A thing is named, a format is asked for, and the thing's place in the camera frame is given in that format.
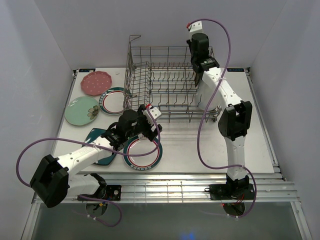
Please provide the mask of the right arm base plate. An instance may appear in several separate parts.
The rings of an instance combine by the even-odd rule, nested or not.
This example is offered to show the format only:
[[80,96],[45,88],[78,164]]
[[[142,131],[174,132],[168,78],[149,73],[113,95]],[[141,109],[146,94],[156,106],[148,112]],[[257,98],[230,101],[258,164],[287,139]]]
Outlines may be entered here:
[[204,191],[211,200],[253,200],[256,193],[252,184],[240,189],[231,189],[227,184],[210,184]]

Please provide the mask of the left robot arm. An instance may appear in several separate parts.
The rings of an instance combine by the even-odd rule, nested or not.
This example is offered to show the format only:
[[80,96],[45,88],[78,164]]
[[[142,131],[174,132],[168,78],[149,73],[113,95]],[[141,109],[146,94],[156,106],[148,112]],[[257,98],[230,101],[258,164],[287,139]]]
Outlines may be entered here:
[[125,110],[104,133],[90,143],[82,143],[81,148],[65,155],[45,156],[39,163],[30,181],[31,188],[48,208],[60,204],[66,197],[79,200],[110,200],[107,183],[97,173],[79,175],[88,166],[120,154],[129,140],[143,135],[153,141],[162,131],[157,120],[160,110],[152,105],[140,105],[138,110]]

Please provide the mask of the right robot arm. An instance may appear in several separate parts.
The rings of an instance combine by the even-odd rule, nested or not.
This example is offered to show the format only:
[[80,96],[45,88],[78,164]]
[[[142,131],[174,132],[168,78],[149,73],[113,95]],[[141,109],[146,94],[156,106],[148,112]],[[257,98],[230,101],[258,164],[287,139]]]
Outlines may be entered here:
[[253,106],[243,101],[223,79],[222,69],[210,55],[209,38],[204,33],[194,33],[187,41],[191,64],[195,72],[195,86],[199,107],[210,111],[221,108],[218,130],[227,148],[227,173],[224,184],[211,184],[205,189],[211,200],[252,200],[254,186],[245,170],[245,138],[250,128]]

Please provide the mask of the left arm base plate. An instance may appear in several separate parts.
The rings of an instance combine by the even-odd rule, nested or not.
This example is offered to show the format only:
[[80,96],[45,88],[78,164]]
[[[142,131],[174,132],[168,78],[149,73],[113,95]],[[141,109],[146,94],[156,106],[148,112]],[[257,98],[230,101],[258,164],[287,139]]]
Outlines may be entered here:
[[122,194],[121,185],[107,185],[104,198],[108,201],[120,201]]

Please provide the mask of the white oval plate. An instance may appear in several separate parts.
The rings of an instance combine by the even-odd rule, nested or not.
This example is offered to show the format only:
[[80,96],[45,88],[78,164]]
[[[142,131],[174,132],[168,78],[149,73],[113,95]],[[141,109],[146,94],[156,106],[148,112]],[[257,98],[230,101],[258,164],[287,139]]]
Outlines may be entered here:
[[[196,101],[197,105],[201,110],[204,110],[212,97],[214,91],[216,89],[216,85],[213,86],[207,85],[205,82],[201,81],[198,85],[197,93],[196,93]],[[211,101],[208,110],[213,111],[215,108],[220,107],[220,102],[218,98],[218,93],[215,95],[213,100]]]

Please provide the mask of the black floral square plate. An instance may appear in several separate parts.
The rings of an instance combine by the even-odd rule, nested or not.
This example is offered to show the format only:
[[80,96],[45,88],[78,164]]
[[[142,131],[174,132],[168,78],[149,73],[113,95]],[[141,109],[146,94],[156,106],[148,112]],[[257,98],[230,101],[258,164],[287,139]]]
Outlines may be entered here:
[[202,73],[195,73],[194,76],[194,86],[197,87],[202,79]]

